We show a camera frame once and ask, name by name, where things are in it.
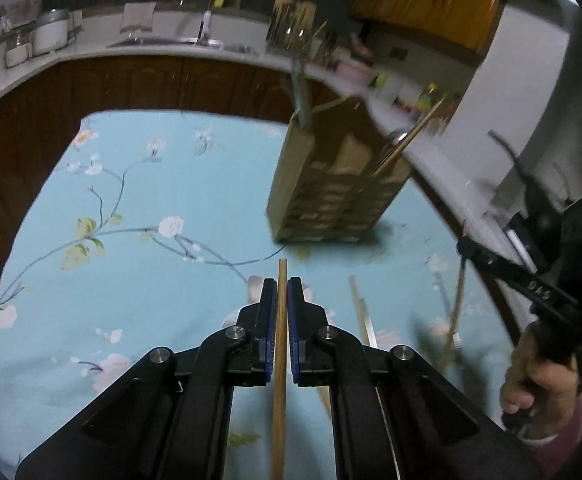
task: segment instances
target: kitchen sink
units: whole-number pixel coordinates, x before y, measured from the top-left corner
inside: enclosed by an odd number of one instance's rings
[[[140,37],[140,38],[126,38],[117,43],[110,44],[108,47],[116,46],[162,46],[162,45],[183,45],[195,46],[198,48],[212,48],[214,50],[225,50],[226,52],[234,52],[236,54],[251,54],[257,56],[258,54],[248,45],[225,43],[224,41],[208,40],[204,44],[197,43],[196,38],[156,38],[156,37]]]

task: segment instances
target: finger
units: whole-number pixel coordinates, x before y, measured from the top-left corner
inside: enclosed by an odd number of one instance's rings
[[[520,336],[516,348],[511,352],[511,368],[508,370],[508,381],[521,383],[527,378],[527,364],[536,355],[536,339],[530,330]]]
[[[533,403],[534,396],[521,384],[504,383],[500,388],[500,407],[507,413],[516,413],[520,408],[530,408]]]
[[[529,378],[545,390],[570,393],[578,388],[578,372],[547,359],[532,359],[527,363]]]

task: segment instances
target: white pot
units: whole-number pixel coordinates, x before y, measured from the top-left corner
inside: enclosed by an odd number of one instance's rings
[[[37,19],[33,37],[33,55],[39,56],[66,46],[69,40],[69,12],[59,9],[42,14]]]

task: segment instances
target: white wall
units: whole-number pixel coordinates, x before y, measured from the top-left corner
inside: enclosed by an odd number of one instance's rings
[[[406,102],[414,102],[426,86],[434,82],[450,95],[464,93],[476,69],[455,59],[393,34],[372,29],[367,36],[367,46],[373,50],[375,69],[391,71],[387,86],[394,95]],[[389,57],[393,47],[404,48],[403,61]]]
[[[553,167],[566,173],[572,198],[582,196],[582,14],[572,31],[564,67],[551,101],[520,160],[541,182],[564,198],[564,186]],[[510,174],[495,197],[508,213],[522,204],[520,183]]]
[[[569,32],[540,4],[507,2],[486,58],[438,139],[488,199],[512,165],[487,131],[496,130],[517,152],[525,147],[552,95],[568,40]]]

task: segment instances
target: blue gripper pad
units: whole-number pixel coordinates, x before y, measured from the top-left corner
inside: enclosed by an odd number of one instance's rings
[[[289,317],[289,350],[291,354],[291,373],[295,384],[300,380],[300,354],[298,340],[298,321],[302,307],[305,304],[305,294],[300,278],[291,278],[287,282],[287,316]]]
[[[269,304],[269,319],[267,320],[267,337],[265,339],[265,380],[271,380],[273,372],[273,349],[276,343],[276,314],[277,314],[277,283],[276,280],[264,280],[262,295],[260,296],[260,305]]]

